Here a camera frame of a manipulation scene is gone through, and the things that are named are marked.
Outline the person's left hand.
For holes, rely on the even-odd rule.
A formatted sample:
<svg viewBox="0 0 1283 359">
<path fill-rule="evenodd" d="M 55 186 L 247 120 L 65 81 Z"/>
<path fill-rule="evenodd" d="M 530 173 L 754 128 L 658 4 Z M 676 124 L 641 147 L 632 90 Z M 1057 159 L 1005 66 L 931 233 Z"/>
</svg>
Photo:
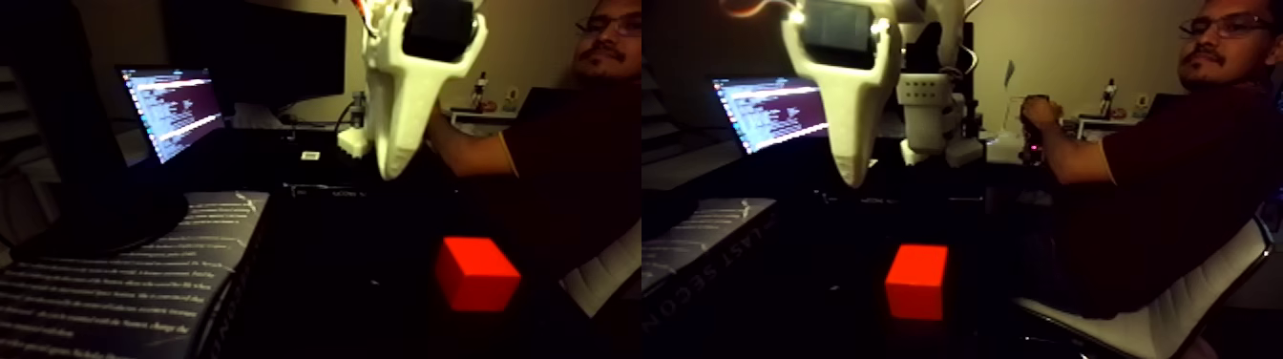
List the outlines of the person's left hand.
<svg viewBox="0 0 1283 359">
<path fill-rule="evenodd" d="M 1020 118 L 1028 132 L 1060 129 L 1062 108 L 1044 95 L 1030 95 L 1024 99 Z"/>
</svg>

